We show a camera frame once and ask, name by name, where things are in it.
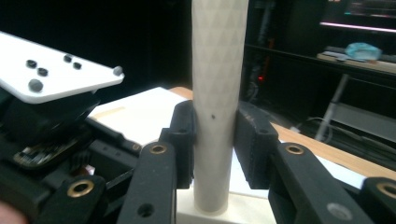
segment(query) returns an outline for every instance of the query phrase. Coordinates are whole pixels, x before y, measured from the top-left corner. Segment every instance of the pink light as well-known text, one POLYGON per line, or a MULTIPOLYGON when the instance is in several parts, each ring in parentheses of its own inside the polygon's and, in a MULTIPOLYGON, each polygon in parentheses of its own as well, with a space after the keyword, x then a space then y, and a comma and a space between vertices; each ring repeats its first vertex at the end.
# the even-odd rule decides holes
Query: pink light
POLYGON ((370 27, 370 26, 355 26, 355 25, 346 25, 346 24, 331 23, 331 22, 321 22, 320 25, 352 28, 352 29, 359 29, 359 30, 380 31, 380 32, 388 32, 388 33, 395 33, 396 34, 396 30, 375 28, 375 27, 370 27))

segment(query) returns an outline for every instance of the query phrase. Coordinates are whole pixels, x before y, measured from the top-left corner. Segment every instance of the white textured tube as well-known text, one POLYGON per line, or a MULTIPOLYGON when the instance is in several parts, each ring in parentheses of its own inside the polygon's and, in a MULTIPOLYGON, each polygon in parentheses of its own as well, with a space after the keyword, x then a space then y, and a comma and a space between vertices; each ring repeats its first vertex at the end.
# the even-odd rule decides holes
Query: white textured tube
POLYGON ((247 13, 248 0, 192 0, 194 204, 209 214, 228 205, 247 13))

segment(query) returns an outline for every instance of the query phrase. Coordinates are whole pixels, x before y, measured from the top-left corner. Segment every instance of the black screw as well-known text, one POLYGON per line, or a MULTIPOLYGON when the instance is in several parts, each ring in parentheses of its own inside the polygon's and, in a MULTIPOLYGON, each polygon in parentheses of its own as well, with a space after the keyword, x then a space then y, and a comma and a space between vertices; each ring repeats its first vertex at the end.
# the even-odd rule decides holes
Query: black screw
POLYGON ((43 83, 40 80, 32 79, 29 81, 29 89, 30 91, 40 92, 43 90, 43 83))
POLYGON ((37 62, 35 62, 33 60, 28 60, 28 61, 26 61, 26 66, 28 68, 36 68, 37 67, 37 62))
POLYGON ((78 69, 81 69, 81 63, 73 63, 73 67, 78 69))
POLYGON ((64 55, 64 61, 66 63, 71 63, 72 62, 72 56, 70 54, 64 55))
POLYGON ((121 66, 117 66, 113 69, 113 74, 116 75, 117 77, 120 76, 122 74, 122 67, 121 66))
POLYGON ((46 77, 49 74, 49 70, 45 68, 38 68, 37 73, 41 77, 46 77))

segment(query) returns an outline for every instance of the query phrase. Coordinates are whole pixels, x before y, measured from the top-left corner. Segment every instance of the white base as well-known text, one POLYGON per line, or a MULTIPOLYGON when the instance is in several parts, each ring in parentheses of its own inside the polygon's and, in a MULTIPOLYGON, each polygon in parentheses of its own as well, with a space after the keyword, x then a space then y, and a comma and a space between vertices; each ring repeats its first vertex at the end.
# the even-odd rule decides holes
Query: white base
POLYGON ((177 224, 276 223, 269 201, 231 193, 224 213, 205 215, 194 206, 193 188, 177 190, 177 224))

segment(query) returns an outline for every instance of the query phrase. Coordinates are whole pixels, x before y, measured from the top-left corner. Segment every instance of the blue object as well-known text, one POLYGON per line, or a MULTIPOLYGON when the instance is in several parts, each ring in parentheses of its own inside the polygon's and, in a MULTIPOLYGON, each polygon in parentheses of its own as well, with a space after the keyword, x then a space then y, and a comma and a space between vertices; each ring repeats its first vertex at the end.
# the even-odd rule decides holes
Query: blue object
POLYGON ((378 60, 382 50, 366 43, 353 43, 346 47, 346 55, 353 59, 378 60))

